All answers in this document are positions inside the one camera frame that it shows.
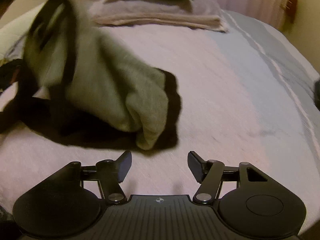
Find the black fabric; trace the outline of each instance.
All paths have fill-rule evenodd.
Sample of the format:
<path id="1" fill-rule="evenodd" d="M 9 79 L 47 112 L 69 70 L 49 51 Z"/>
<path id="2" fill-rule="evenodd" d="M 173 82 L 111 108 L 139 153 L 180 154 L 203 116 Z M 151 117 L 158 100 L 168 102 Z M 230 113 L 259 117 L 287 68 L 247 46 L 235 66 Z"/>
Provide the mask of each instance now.
<path id="1" fill-rule="evenodd" d="M 23 64 L 22 59 L 10 61 L 0 68 L 0 95 L 4 90 L 10 87 L 15 81 Z"/>
<path id="2" fill-rule="evenodd" d="M 158 153 L 162 149 L 175 147 L 178 142 L 176 125 L 181 110 L 181 98 L 177 93 L 177 81 L 172 73 L 160 70 L 165 75 L 164 90 L 168 97 L 167 122 L 155 146 L 147 152 L 136 146 L 136 133 L 116 130 L 99 118 L 76 109 L 65 98 L 65 88 L 73 79 L 77 58 L 77 22 L 70 1 L 49 0 L 36 16 L 28 34 L 37 33 L 40 49 L 44 48 L 59 28 L 59 24 L 48 28 L 48 19 L 60 6 L 63 6 L 63 11 L 57 21 L 61 23 L 66 19 L 68 34 L 68 54 L 62 82 L 48 88 L 51 100 L 32 97 L 39 89 L 37 80 L 24 61 L 20 60 L 18 92 L 15 98 L 5 106 L 4 111 L 0 112 L 0 133 L 8 131 L 20 120 L 37 133 L 63 145 L 136 150 L 149 155 Z"/>
<path id="3" fill-rule="evenodd" d="M 2 206 L 0 206 L 0 239 L 17 240 L 21 232 L 14 222 L 13 217 Z"/>
<path id="4" fill-rule="evenodd" d="M 314 92 L 315 105 L 320 111 L 320 80 L 315 82 L 315 92 Z"/>

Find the bed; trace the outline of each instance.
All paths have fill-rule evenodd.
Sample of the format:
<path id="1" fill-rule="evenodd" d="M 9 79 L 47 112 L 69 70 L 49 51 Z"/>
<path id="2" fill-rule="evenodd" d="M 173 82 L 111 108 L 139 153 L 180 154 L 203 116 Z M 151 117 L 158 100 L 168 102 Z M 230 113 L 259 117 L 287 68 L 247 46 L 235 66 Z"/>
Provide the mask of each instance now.
<path id="1" fill-rule="evenodd" d="M 0 30 L 0 55 L 8 54 L 41 6 Z M 227 33 L 157 24 L 100 27 L 143 61 L 173 73 L 182 98 L 177 146 L 134 151 L 121 187 L 127 196 L 193 196 L 199 185 L 187 165 L 191 150 L 228 166 L 250 162 L 302 199 L 302 233 L 320 219 L 320 112 L 313 103 L 319 74 L 273 27 L 236 12 L 222 15 Z M 15 90 L 0 97 L 1 108 Z M 1 136 L 0 205 L 8 212 L 67 163 L 94 165 L 123 152 L 58 144 L 23 123 Z M 94 185 L 86 187 L 97 193 Z"/>

